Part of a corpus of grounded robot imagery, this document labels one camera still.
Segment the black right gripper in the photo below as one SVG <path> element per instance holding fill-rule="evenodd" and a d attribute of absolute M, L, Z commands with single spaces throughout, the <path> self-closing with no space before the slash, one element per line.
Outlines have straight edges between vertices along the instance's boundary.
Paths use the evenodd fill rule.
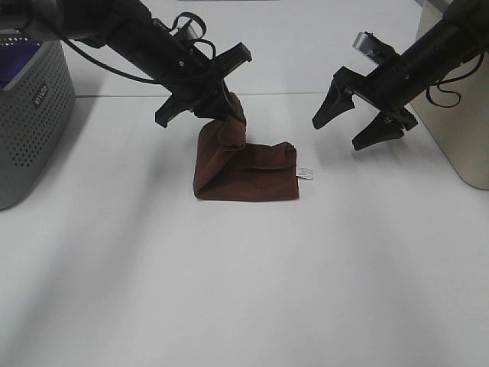
<path fill-rule="evenodd" d="M 402 138 L 403 130 L 409 131 L 417 125 L 416 118 L 405 108 L 409 100 L 403 89 L 411 87 L 410 82 L 402 81 L 405 75 L 396 61 L 375 68 L 367 76 L 341 67 L 313 117 L 313 127 L 321 129 L 338 115 L 353 109 L 352 96 L 356 95 L 382 114 L 353 138 L 355 150 Z"/>

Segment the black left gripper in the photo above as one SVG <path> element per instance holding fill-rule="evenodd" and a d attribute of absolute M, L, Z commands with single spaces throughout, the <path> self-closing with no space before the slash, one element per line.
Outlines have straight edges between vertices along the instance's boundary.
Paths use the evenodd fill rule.
<path fill-rule="evenodd" d="M 155 122 L 166 128 L 181 112 L 190 111 L 201 119 L 225 121 L 232 118 L 246 123 L 241 101 L 228 90 L 225 78 L 243 63 L 250 61 L 251 52 L 243 43 L 211 59 L 206 71 L 185 79 L 196 91 L 195 96 L 184 97 L 173 93 L 155 112 Z"/>

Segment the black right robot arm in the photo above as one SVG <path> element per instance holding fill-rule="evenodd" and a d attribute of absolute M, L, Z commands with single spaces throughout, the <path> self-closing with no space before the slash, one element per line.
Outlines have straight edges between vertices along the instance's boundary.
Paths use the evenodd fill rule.
<path fill-rule="evenodd" d="M 432 87 L 447 83 L 446 75 L 488 51 L 488 3 L 453 1 L 442 18 L 402 54 L 376 38 L 361 32 L 354 49 L 376 63 L 362 76 L 346 67 L 333 76 L 326 98 L 313 117 L 320 129 L 355 107 L 358 96 L 378 109 L 374 120 L 352 141 L 359 151 L 371 145 L 402 138 L 417 124 L 406 105 Z"/>

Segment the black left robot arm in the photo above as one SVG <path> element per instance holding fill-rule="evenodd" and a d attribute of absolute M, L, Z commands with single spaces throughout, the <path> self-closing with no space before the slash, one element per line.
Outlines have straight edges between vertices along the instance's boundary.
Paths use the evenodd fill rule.
<path fill-rule="evenodd" d="M 206 56 L 198 44 L 206 40 L 205 22 L 191 12 L 177 15 L 171 26 L 152 16 L 140 1 L 17 1 L 14 28 L 36 41 L 62 40 L 87 57 L 74 43 L 107 46 L 144 73 L 141 83 L 161 85 L 171 95 L 156 111 L 155 121 L 166 127 L 181 112 L 198 118 L 245 120 L 225 78 L 251 52 L 242 43 L 222 54 Z"/>

